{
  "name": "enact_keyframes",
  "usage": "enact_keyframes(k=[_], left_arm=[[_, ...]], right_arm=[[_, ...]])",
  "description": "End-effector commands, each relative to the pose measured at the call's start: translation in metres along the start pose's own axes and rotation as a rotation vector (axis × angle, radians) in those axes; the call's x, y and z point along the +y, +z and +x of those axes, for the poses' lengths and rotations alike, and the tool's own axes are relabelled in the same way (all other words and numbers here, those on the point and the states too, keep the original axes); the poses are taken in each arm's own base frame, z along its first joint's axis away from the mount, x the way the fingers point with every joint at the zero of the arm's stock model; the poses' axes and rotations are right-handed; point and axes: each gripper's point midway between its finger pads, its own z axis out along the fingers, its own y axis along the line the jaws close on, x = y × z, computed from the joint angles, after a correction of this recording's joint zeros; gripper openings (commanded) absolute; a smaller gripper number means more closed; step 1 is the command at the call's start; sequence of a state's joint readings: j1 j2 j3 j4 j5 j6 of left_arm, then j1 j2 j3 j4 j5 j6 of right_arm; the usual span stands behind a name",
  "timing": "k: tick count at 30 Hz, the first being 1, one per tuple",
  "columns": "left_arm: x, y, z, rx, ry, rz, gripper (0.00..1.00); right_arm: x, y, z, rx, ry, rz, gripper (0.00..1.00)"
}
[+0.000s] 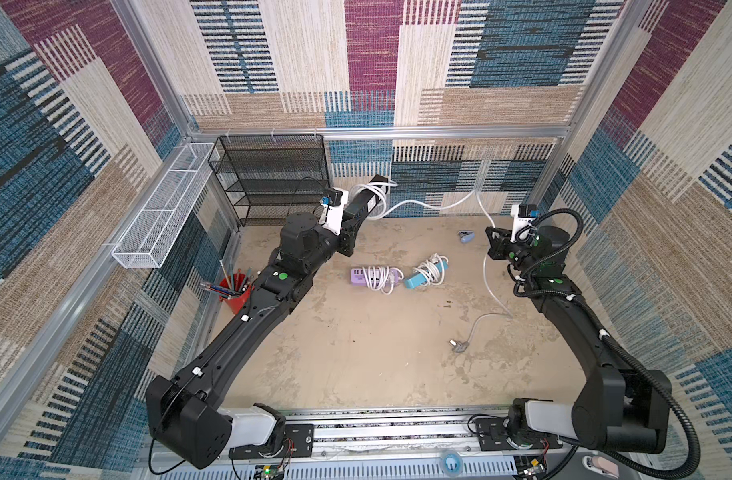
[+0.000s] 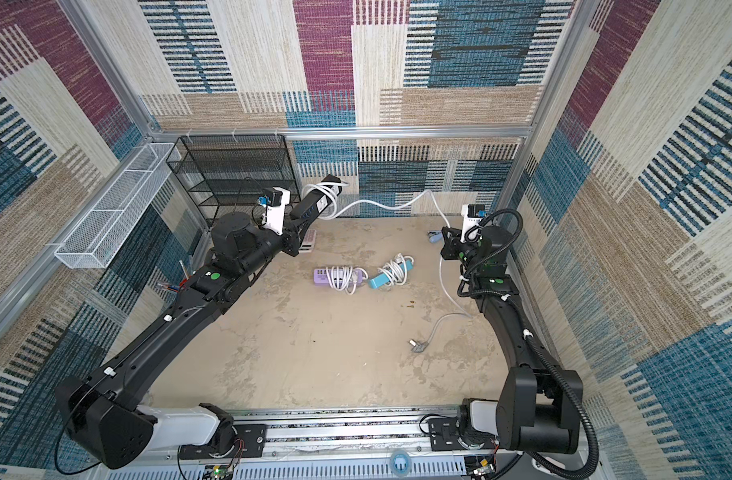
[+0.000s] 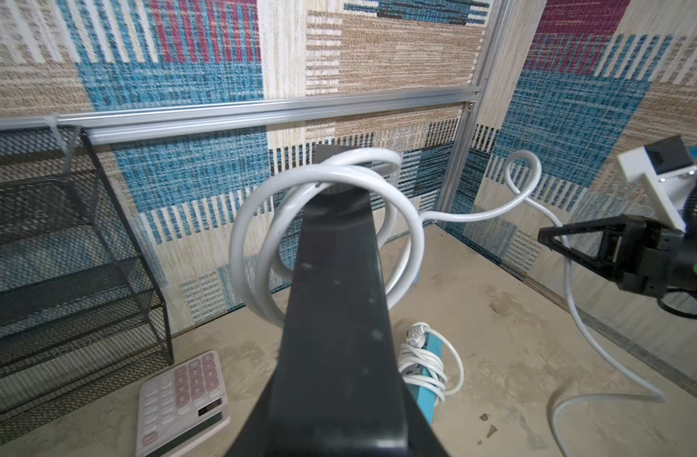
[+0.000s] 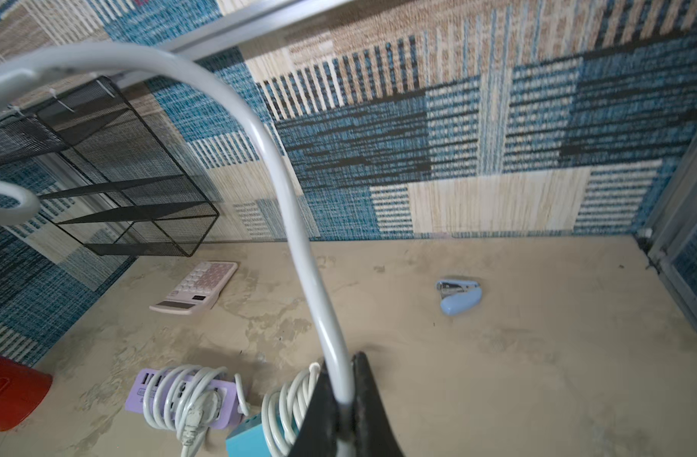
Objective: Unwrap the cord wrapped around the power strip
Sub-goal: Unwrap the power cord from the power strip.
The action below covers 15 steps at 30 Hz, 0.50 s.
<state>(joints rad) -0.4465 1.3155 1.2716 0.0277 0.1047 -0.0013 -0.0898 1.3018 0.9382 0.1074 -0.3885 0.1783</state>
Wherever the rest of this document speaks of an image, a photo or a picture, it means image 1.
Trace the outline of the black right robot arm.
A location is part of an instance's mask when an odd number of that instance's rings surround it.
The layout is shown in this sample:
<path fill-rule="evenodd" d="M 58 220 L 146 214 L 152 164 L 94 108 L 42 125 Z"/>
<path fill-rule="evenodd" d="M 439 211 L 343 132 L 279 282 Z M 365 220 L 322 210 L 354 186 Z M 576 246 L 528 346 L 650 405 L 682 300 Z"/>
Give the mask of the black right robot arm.
<path fill-rule="evenodd" d="M 585 376 L 571 404 L 515 400 L 506 424 L 512 441 L 531 443 L 546 435 L 593 450 L 662 452 L 676 405 L 670 381 L 621 347 L 565 274 L 573 235 L 551 225 L 519 232 L 487 227 L 486 235 L 489 258 L 507 262 L 515 295 L 530 300 L 556 327 Z"/>

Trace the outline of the black power strip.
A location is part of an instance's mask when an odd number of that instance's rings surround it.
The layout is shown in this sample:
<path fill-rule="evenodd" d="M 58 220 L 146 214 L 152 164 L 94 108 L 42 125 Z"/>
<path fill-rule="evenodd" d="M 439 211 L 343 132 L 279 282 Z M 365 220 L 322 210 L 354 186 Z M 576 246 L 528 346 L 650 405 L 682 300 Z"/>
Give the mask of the black power strip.
<path fill-rule="evenodd" d="M 389 190 L 394 184 L 381 175 L 374 176 L 367 183 L 359 183 L 349 190 L 349 201 L 343 214 L 343 223 L 362 223 L 367 219 L 378 219 L 388 210 Z"/>

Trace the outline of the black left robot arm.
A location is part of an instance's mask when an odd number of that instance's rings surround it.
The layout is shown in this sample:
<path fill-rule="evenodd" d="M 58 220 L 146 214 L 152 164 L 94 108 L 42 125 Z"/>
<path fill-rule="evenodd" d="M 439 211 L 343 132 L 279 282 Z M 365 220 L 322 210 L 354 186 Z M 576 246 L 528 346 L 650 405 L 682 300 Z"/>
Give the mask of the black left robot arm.
<path fill-rule="evenodd" d="M 154 440 L 198 469 L 228 448 L 240 422 L 220 412 L 238 373 L 264 339 L 298 306 L 319 269 L 335 253 L 351 256 L 364 213 L 345 213 L 338 233 L 309 212 L 290 215 L 280 244 L 253 282 L 239 312 L 172 378 L 157 376 L 146 391 Z"/>

